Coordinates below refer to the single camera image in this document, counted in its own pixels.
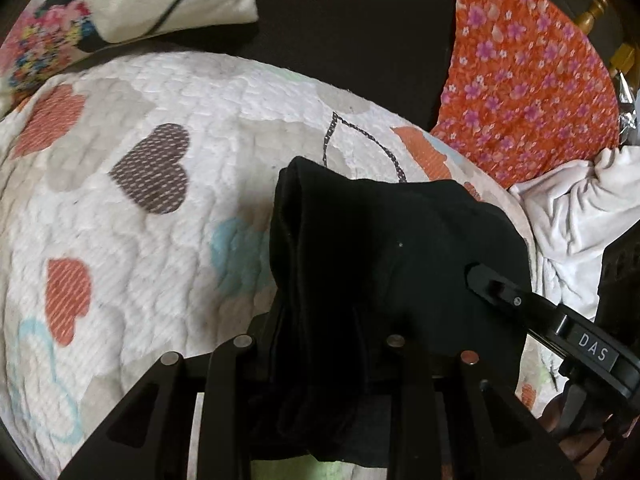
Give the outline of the right hand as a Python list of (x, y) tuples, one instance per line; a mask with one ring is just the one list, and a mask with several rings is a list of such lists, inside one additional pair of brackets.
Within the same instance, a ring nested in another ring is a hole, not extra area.
[[(562, 407), (562, 396), (556, 396), (546, 405), (538, 418), (544, 430), (551, 432), (555, 428), (560, 420)], [(601, 430), (591, 431), (565, 438), (559, 443), (560, 448), (583, 479), (597, 478), (601, 463), (611, 446), (611, 442), (602, 437), (602, 434)]]

